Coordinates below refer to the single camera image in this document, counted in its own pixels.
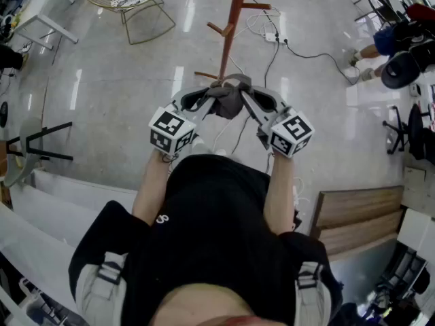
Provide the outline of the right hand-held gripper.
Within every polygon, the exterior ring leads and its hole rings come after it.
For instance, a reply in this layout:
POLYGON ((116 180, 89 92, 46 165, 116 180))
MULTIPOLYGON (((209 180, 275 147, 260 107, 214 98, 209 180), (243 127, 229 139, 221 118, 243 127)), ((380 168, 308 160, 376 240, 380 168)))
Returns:
POLYGON ((241 90, 241 98, 250 116, 259 124, 257 137, 266 149, 292 158, 307 146, 315 133, 303 112, 287 106, 274 90, 254 86, 251 91, 241 90))

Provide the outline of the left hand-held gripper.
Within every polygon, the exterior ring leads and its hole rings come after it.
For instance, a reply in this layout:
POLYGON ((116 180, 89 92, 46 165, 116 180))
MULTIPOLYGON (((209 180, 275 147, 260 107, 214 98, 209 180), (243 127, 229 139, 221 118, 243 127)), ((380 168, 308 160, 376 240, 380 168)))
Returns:
POLYGON ((216 97, 208 96, 209 87, 184 88, 171 103, 159 107, 149 122, 150 143, 160 152, 175 156, 187 146, 205 117, 213 111, 216 97))

